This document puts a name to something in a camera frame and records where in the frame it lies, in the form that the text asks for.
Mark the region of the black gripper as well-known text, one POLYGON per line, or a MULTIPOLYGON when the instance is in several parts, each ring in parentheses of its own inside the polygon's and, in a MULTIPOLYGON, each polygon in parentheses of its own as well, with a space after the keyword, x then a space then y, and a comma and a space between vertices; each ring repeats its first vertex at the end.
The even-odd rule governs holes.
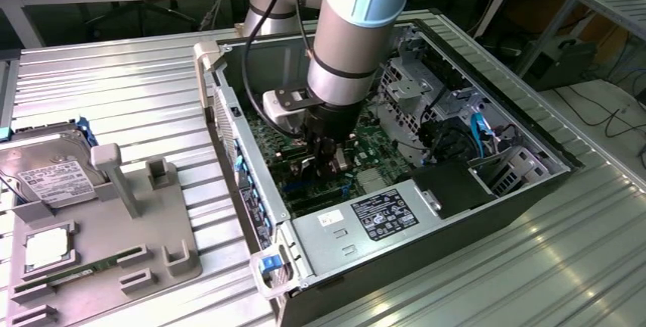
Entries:
POLYGON ((304 111, 303 136, 312 155, 331 155, 356 127, 362 103, 314 105, 304 111))

